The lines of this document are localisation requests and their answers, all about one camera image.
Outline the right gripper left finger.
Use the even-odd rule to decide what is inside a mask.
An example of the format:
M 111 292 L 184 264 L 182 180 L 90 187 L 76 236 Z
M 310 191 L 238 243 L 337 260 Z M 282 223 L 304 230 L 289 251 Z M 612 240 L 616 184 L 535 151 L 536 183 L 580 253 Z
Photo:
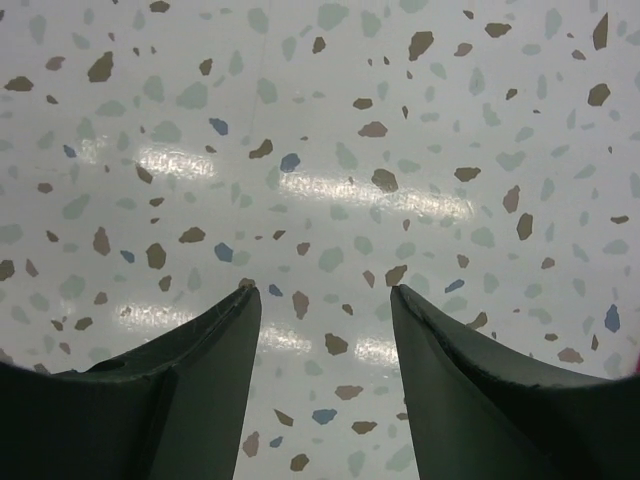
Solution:
M 257 289 L 84 372 L 1 366 L 5 479 L 230 479 L 261 324 Z

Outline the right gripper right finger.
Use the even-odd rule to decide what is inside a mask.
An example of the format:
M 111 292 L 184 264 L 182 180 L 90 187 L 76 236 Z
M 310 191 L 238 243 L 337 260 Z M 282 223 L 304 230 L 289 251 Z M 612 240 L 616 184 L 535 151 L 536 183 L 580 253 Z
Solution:
M 639 380 L 605 380 L 512 350 L 405 285 L 390 293 L 423 479 L 635 479 Z

